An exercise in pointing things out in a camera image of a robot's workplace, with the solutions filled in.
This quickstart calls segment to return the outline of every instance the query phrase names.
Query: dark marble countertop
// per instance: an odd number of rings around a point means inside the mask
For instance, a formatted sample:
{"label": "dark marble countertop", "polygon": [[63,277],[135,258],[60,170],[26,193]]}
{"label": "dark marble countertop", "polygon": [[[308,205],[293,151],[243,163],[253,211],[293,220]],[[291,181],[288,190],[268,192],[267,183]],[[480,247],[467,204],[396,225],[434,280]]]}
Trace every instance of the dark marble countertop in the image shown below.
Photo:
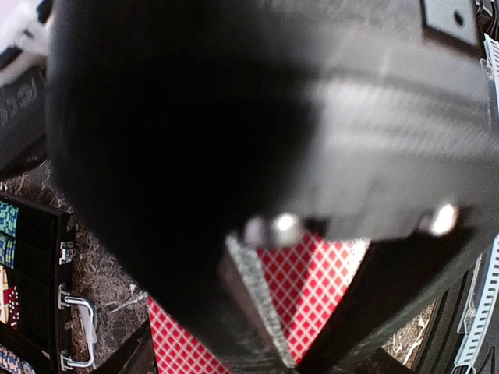
{"label": "dark marble countertop", "polygon": [[[73,213],[54,187],[50,174],[50,164],[45,162],[18,178],[0,182],[0,189]],[[72,293],[92,301],[97,310],[96,366],[99,366],[148,318],[147,294],[76,215],[73,223],[76,225],[76,257],[73,260]],[[76,309],[73,310],[73,346],[76,359],[87,359]]]}

